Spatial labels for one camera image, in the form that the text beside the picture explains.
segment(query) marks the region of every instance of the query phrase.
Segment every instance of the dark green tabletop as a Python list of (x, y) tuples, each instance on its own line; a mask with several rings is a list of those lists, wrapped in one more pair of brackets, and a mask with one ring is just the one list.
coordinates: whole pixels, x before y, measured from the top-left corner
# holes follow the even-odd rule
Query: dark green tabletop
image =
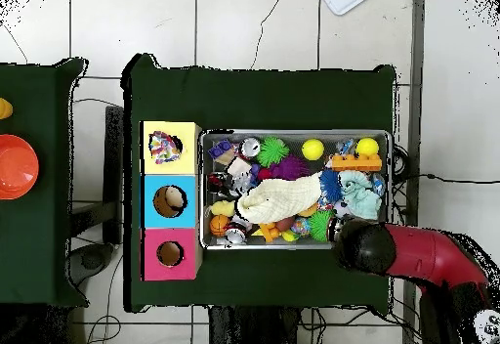
[(125, 201), (132, 204), (125, 211), (126, 308), (349, 304), (371, 305), (387, 313), (388, 280), (347, 272), (328, 250), (205, 251), (195, 280), (141, 281), (139, 122), (194, 121), (203, 129), (381, 129), (392, 133), (395, 78), (391, 66), (375, 71), (221, 71), (162, 69), (149, 55), (132, 59), (122, 79)]
[(0, 98), (14, 114), (0, 120), (0, 134), (28, 141), (39, 164), (25, 196), (0, 200), (0, 302), (85, 304), (66, 280), (69, 241), (70, 144), (68, 106), (85, 61), (54, 66), (0, 64)]

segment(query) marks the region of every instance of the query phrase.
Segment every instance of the red bowl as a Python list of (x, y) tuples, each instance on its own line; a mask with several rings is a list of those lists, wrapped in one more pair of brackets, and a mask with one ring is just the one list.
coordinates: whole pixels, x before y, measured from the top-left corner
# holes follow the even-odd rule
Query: red bowl
[(27, 194), (38, 177), (38, 158), (21, 137), (0, 135), (0, 199)]

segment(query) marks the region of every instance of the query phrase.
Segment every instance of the pink block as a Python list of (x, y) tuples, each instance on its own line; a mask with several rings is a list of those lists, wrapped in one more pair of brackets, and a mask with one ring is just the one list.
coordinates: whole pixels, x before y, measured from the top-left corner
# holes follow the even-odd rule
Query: pink block
[[(160, 263), (156, 256), (158, 247), (165, 241), (177, 242), (184, 251), (184, 259), (175, 267)], [(146, 229), (145, 280), (194, 280), (201, 264), (201, 248), (196, 229)]]

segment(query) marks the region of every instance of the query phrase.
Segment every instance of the metal tray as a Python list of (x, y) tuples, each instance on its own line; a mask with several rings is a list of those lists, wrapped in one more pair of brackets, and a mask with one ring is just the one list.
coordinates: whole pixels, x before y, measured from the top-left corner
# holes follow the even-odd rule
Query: metal tray
[[(276, 238), (272, 243), (266, 244), (262, 236), (250, 236), (245, 244), (227, 245), (219, 244), (210, 232), (210, 219), (212, 215), (208, 207), (214, 201), (221, 200), (214, 193), (208, 192), (208, 175), (212, 172), (221, 172), (225, 166), (212, 160), (208, 150), (221, 140), (227, 139), (232, 143), (240, 143), (248, 137), (263, 140), (266, 136), (276, 136), (290, 148), (290, 153), (298, 157), (302, 156), (302, 144), (305, 140), (315, 138), (324, 144), (325, 154), (335, 152), (335, 144), (348, 138), (360, 139), (371, 137), (379, 144), (379, 155), (382, 158), (382, 170), (380, 174), (386, 181), (386, 193), (382, 200), (379, 212), (381, 222), (392, 222), (392, 151), (393, 140), (391, 134), (384, 130), (204, 130), (198, 140), (199, 159), (199, 181), (200, 181), (200, 241), (209, 250), (231, 250), (231, 249), (329, 249), (329, 243), (319, 242), (311, 237), (300, 238), (296, 242), (287, 242), (282, 238)], [(313, 172), (323, 168), (323, 160), (309, 161)]]

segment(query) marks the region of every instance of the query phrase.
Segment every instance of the green spiky ball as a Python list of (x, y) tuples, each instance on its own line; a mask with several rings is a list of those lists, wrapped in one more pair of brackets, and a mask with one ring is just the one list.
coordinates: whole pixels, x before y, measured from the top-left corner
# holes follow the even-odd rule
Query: green spiky ball
[(328, 228), (328, 221), (333, 216), (330, 210), (318, 210), (311, 218), (308, 219), (309, 226), (311, 227), (310, 235), (321, 242), (327, 242), (326, 229)]
[(289, 152), (290, 149), (286, 147), (281, 139), (273, 136), (266, 137), (264, 142), (261, 143), (261, 150), (257, 154), (257, 161), (263, 167), (270, 167), (272, 163), (279, 163)]

